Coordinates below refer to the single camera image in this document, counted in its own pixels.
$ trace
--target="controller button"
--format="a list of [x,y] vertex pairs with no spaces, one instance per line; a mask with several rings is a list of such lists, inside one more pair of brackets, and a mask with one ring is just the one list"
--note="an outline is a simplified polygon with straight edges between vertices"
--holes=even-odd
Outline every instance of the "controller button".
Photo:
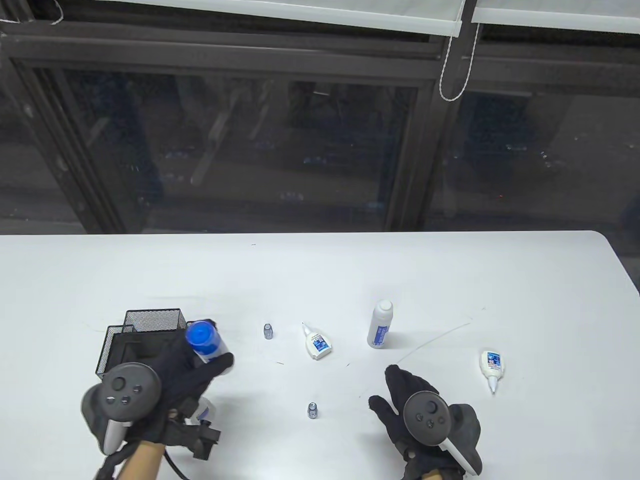
[[126,382],[122,377],[114,378],[111,382],[111,388],[113,388],[113,390],[115,390],[116,392],[119,392],[124,388],[125,383]]

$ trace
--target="blue label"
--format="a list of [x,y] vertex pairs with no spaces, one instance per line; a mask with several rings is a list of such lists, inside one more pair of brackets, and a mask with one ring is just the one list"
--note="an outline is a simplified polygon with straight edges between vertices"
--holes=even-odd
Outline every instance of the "blue label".
[[487,352],[486,359],[489,364],[489,368],[493,370],[500,370],[501,365],[499,353]]
[[373,339],[373,344],[376,346],[382,345],[385,341],[385,335],[389,331],[388,326],[379,326],[376,332],[376,338]]
[[202,413],[200,415],[198,415],[198,420],[200,422],[202,422],[205,418],[207,418],[207,415],[209,414],[209,407],[205,408]]
[[322,338],[320,335],[315,335],[314,336],[314,347],[316,347],[316,350],[318,350],[318,353],[326,350],[329,348],[329,345],[326,344],[326,342],[324,341],[324,338]]

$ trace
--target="window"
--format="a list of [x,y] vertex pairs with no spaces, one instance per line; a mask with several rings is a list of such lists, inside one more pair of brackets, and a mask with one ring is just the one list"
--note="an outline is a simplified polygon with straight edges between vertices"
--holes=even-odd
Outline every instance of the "window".
[[384,228],[413,88],[55,76],[130,232]]
[[0,88],[0,234],[80,234],[78,221]]
[[467,92],[426,230],[591,229],[640,284],[640,99]]

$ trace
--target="small bottle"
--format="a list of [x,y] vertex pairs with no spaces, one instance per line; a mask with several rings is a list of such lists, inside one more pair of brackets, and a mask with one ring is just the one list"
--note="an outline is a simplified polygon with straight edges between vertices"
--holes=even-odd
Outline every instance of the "small bottle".
[[483,351],[480,355],[480,369],[489,382],[491,393],[495,395],[498,388],[498,380],[504,374],[504,362],[502,355],[496,351]]
[[200,425],[201,422],[213,422],[213,417],[216,415],[216,408],[205,397],[200,397],[198,400],[198,408],[193,415],[189,418],[191,425]]
[[198,354],[203,362],[209,363],[217,356],[227,353],[229,350],[222,341],[220,334],[213,323],[207,320],[198,320],[187,327],[187,342]]
[[270,323],[264,324],[264,338],[267,340],[271,340],[273,338],[273,329],[271,328]]
[[382,348],[385,343],[385,335],[394,318],[394,304],[389,300],[380,300],[373,309],[367,343],[372,348]]
[[307,416],[310,419],[318,418],[318,407],[314,402],[311,402],[307,407]]
[[308,326],[302,322],[302,328],[307,337],[305,346],[307,347],[307,353],[314,360],[320,360],[325,355],[331,353],[331,342],[326,337],[323,337],[319,333],[312,332]]

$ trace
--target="forearm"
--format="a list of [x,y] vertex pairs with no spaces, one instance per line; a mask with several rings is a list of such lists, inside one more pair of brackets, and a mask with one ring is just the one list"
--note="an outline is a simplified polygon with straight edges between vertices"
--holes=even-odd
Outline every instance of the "forearm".
[[118,480],[156,480],[163,455],[164,445],[140,442],[122,467]]

